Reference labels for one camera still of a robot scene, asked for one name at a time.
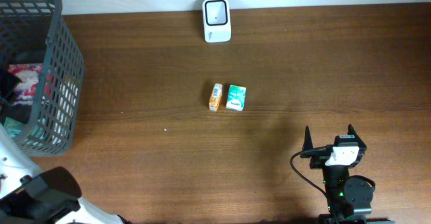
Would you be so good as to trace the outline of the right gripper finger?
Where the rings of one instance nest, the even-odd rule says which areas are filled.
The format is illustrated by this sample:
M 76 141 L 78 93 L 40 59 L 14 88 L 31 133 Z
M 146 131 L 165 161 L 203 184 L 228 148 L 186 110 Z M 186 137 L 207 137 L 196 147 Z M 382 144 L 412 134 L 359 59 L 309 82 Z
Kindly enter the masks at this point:
M 362 142 L 362 139 L 358 136 L 358 134 L 354 130 L 354 127 L 352 126 L 352 124 L 348 125 L 348 127 L 347 127 L 347 134 L 353 136 L 357 143 L 361 143 Z
M 306 126 L 304 131 L 304 142 L 303 142 L 302 150 L 308 151 L 311 149 L 313 149 L 312 138 L 310 134 L 310 129 L 308 126 Z

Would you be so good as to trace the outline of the teal wet wipes pouch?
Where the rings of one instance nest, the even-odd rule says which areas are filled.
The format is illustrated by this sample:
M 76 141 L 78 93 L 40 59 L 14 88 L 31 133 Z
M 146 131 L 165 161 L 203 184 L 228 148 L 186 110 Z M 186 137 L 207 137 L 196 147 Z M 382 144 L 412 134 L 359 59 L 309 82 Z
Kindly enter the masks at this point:
M 22 131 L 23 131 L 24 127 L 25 127 L 25 124 L 22 123 L 22 122 L 20 122 L 20 121 L 17 121 L 17 120 L 14 120 L 12 118 L 8 118 L 7 117 L 5 119 L 5 122 L 4 122 L 3 126 L 4 126 L 7 134 L 11 138 L 14 138 L 14 137 L 16 137 L 16 136 L 18 136 L 19 134 L 22 133 Z

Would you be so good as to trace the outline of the red purple snack bag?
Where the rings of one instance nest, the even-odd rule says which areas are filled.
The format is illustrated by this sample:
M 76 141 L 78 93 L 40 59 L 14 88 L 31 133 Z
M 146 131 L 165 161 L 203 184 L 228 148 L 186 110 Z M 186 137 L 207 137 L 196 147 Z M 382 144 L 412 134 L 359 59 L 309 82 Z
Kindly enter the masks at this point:
M 12 99 L 9 101 L 11 106 L 33 104 L 39 82 L 38 76 L 42 68 L 42 63 L 9 66 L 8 72 L 18 77 L 21 81 L 13 90 Z

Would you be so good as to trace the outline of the green tissue pack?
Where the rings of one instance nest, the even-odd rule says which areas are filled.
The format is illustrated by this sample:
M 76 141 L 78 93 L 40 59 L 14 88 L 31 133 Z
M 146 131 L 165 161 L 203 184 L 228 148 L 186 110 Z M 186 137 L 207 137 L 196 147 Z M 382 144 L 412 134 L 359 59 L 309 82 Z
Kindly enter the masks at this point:
M 226 108 L 229 110 L 243 111 L 246 99 L 246 87 L 230 85 Z

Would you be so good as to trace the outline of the small orange box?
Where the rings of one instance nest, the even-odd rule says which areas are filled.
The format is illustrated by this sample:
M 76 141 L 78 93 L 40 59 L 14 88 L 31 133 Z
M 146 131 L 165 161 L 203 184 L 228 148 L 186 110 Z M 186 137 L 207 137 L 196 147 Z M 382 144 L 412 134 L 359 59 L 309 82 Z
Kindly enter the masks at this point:
M 223 93 L 223 85 L 220 83 L 216 83 L 212 89 L 210 98 L 209 98 L 209 110 L 217 111 L 222 99 Z

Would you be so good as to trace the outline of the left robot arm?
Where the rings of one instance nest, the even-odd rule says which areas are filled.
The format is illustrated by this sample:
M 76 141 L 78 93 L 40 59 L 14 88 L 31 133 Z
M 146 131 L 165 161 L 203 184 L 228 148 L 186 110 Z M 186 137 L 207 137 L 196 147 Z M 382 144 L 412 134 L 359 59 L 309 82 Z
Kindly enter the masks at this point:
M 128 223 L 82 196 L 64 167 L 43 171 L 1 127 L 2 223 Z

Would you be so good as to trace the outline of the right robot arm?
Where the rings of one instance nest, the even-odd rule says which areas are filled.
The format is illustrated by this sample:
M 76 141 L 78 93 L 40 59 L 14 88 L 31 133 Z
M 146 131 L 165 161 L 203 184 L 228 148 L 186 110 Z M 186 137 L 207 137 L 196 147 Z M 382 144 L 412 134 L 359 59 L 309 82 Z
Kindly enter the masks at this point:
M 324 188 L 318 187 L 302 174 L 303 180 L 323 193 L 327 201 L 327 214 L 320 214 L 317 223 L 392 223 L 390 219 L 368 219 L 371 214 L 376 184 L 359 175 L 350 175 L 349 170 L 362 160 L 367 146 L 352 125 L 345 135 L 337 135 L 334 144 L 314 147 L 310 129 L 305 128 L 302 150 L 291 159 L 309 159 L 309 168 L 323 172 Z

